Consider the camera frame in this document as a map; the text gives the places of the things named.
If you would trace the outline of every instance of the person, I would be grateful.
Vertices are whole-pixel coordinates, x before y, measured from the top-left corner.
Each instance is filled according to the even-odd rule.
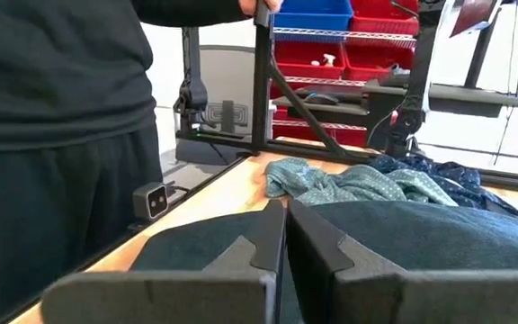
[[[139,21],[229,23],[256,1],[0,0],[0,320],[113,244],[133,191],[162,181]]]

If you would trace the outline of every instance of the crumpled cloth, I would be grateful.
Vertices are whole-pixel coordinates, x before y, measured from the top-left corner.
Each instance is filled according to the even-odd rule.
[[[383,175],[371,166],[350,166],[338,175],[309,166],[307,160],[288,157],[265,169],[267,196],[290,194],[306,205],[357,201],[412,201],[457,206],[427,174],[396,170]]]

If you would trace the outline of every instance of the black sweatshirt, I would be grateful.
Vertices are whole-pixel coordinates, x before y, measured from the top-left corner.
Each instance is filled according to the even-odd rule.
[[[187,27],[245,17],[237,0],[0,0],[0,151],[153,124],[153,55],[139,19]]]

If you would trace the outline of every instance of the black pants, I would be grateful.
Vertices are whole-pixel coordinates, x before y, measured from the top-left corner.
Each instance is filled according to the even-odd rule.
[[[0,319],[125,233],[132,193],[162,181],[155,125],[0,153]]]

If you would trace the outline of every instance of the blue patterned fabric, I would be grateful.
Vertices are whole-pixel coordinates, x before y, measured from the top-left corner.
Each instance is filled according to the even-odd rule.
[[[396,170],[424,172],[459,206],[518,216],[518,210],[510,203],[481,186],[481,176],[476,169],[455,162],[437,164],[428,158],[419,156],[401,159],[379,156],[371,161],[370,165],[382,174],[390,174]]]
[[[289,157],[271,162],[265,169],[267,196],[290,194],[306,205],[357,201],[413,201],[457,206],[428,175],[409,169],[383,175],[365,165],[350,166],[330,175]]]

